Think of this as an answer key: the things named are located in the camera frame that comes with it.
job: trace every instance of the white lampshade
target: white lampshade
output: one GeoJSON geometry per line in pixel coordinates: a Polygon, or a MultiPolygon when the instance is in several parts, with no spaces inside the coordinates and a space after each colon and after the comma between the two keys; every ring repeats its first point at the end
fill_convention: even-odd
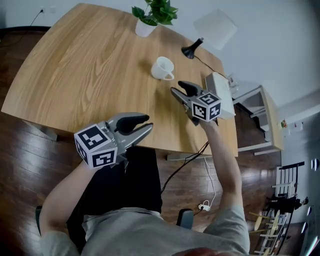
{"type": "Polygon", "coordinates": [[[220,9],[195,20],[193,25],[199,36],[217,50],[222,50],[238,30],[228,15],[220,9]]]}

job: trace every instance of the wall outlet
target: wall outlet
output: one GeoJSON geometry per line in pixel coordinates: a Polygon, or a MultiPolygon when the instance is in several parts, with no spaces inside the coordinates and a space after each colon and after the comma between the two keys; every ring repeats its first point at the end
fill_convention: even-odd
{"type": "Polygon", "coordinates": [[[203,209],[203,210],[205,210],[205,211],[209,211],[210,210],[210,206],[209,205],[207,205],[207,204],[199,204],[198,205],[198,208],[201,210],[201,208],[203,209]]]}
{"type": "Polygon", "coordinates": [[[50,6],[50,13],[55,14],[56,13],[56,7],[54,5],[50,6]]]}

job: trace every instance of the white box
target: white box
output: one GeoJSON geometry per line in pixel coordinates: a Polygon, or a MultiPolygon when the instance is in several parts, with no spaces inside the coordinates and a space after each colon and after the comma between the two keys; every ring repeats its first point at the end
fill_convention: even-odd
{"type": "Polygon", "coordinates": [[[74,134],[76,151],[90,169],[112,165],[117,160],[117,146],[97,125],[90,125],[74,134]]]}
{"type": "Polygon", "coordinates": [[[209,122],[220,116],[221,99],[208,91],[191,100],[192,116],[209,122]]]}
{"type": "Polygon", "coordinates": [[[221,99],[220,118],[229,119],[236,115],[235,108],[229,91],[228,79],[217,72],[205,78],[206,89],[221,99]]]}

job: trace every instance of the human arm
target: human arm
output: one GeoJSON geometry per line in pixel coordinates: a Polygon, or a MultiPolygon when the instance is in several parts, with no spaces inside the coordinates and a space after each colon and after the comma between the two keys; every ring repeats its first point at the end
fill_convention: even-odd
{"type": "Polygon", "coordinates": [[[42,237],[49,231],[64,230],[65,223],[94,174],[95,171],[90,170],[82,161],[50,192],[44,201],[39,218],[42,237]]]}
{"type": "Polygon", "coordinates": [[[217,124],[200,121],[209,141],[218,180],[222,187],[219,210],[232,205],[243,207],[242,179],[238,163],[228,146],[222,140],[217,124]]]}
{"type": "Polygon", "coordinates": [[[214,221],[204,233],[224,238],[224,250],[248,254],[250,239],[242,200],[242,179],[238,163],[224,143],[215,122],[202,122],[208,138],[214,167],[222,186],[222,197],[214,221]]]}

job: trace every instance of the black shorts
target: black shorts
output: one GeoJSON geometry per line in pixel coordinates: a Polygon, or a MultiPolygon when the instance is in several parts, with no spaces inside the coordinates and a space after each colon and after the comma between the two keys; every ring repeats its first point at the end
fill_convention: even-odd
{"type": "Polygon", "coordinates": [[[161,185],[156,152],[145,147],[127,150],[124,162],[98,170],[85,189],[67,221],[68,232],[75,245],[85,245],[82,228],[84,215],[102,215],[123,207],[140,207],[161,213],[161,185]]]}

